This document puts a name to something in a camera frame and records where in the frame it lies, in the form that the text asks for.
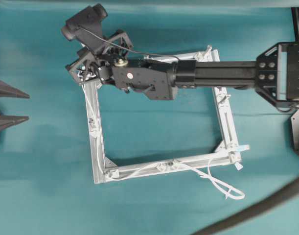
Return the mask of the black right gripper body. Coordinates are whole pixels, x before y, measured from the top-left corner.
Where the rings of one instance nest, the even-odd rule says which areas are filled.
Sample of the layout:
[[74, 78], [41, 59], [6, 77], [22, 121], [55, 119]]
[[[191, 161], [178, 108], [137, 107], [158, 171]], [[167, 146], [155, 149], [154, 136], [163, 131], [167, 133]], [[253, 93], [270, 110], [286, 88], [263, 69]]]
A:
[[128, 64], [127, 54], [133, 44], [127, 33], [119, 29], [108, 41], [103, 42], [97, 52], [83, 47], [77, 52], [79, 58], [66, 65], [66, 70], [77, 84], [83, 85], [95, 80], [111, 83], [112, 67]]

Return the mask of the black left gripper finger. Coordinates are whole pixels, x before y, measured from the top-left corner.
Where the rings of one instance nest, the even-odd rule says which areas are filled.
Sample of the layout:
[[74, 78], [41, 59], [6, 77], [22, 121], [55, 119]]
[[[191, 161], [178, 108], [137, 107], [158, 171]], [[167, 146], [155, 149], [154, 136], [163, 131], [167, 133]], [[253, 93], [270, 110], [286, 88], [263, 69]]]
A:
[[8, 127], [23, 123], [27, 120], [29, 120], [29, 117], [27, 117], [27, 116], [3, 116], [3, 115], [0, 115], [0, 131], [6, 129]]
[[16, 89], [7, 83], [0, 80], [0, 97], [13, 97], [13, 98], [30, 98], [30, 96], [23, 91]]

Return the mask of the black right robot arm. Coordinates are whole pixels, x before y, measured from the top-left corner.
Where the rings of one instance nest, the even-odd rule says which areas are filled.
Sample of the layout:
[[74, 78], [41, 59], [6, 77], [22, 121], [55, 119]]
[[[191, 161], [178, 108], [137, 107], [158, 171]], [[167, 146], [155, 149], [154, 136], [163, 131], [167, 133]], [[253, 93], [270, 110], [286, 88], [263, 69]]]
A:
[[66, 66], [79, 85], [98, 81], [151, 100], [174, 100], [178, 89], [229, 87], [255, 92], [281, 112], [299, 109], [299, 44], [280, 42], [255, 61], [197, 62], [176, 58], [129, 60], [132, 46], [124, 32], [110, 40], [99, 38], [96, 52], [83, 48]]

